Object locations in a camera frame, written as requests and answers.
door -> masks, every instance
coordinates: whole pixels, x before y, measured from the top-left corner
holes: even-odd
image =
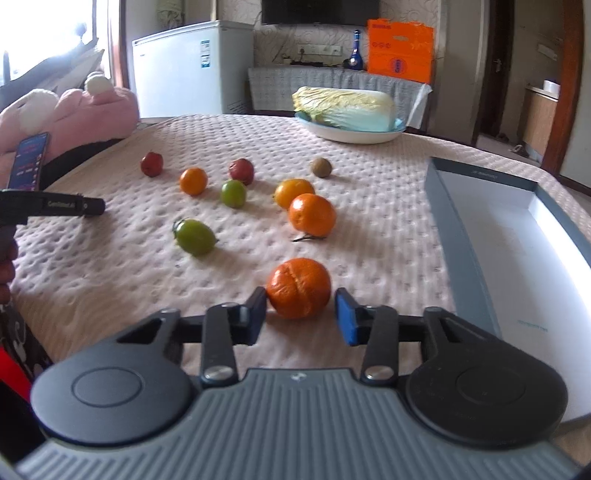
[[[487,65],[480,104],[479,131],[499,134],[513,49],[514,0],[491,0]]]

wooden door frame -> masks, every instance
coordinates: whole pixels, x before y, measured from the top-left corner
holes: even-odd
[[[583,0],[563,0],[564,47],[560,95],[542,168],[560,179],[579,103],[584,55]]]
[[[125,7],[125,0],[108,0],[109,61],[115,86],[129,88]]]

cherry tomato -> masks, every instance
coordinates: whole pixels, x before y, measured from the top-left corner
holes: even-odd
[[[255,167],[245,158],[230,163],[228,173],[233,180],[239,180],[244,185],[250,185],[255,178]]]
[[[147,175],[148,177],[157,177],[162,173],[162,169],[164,168],[164,159],[159,153],[148,152],[148,154],[142,158],[139,167],[144,175]]]
[[[199,195],[207,187],[207,174],[200,168],[188,168],[183,172],[178,183],[187,195]]]
[[[228,180],[222,186],[220,198],[224,205],[231,208],[242,208],[246,203],[246,187],[238,180]]]
[[[205,223],[190,218],[175,222],[173,234],[179,247],[195,257],[208,254],[217,243],[215,234]]]

tangerine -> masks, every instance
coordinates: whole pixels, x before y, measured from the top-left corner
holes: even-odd
[[[304,179],[291,179],[282,181],[279,186],[275,189],[273,198],[277,205],[284,210],[287,210],[291,202],[303,193],[316,193],[314,187],[308,180]]]
[[[322,311],[330,300],[330,275],[324,265],[309,258],[292,258],[267,280],[267,296],[282,317],[293,320]]]
[[[312,193],[299,195],[291,202],[290,222],[308,235],[324,238],[336,223],[336,210],[327,199]]]
[[[188,168],[183,172],[178,183],[187,195],[199,195],[207,187],[207,174],[200,168]]]

orange shopping bag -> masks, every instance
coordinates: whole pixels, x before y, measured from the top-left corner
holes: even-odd
[[[369,20],[368,72],[431,82],[434,29],[418,22]]]

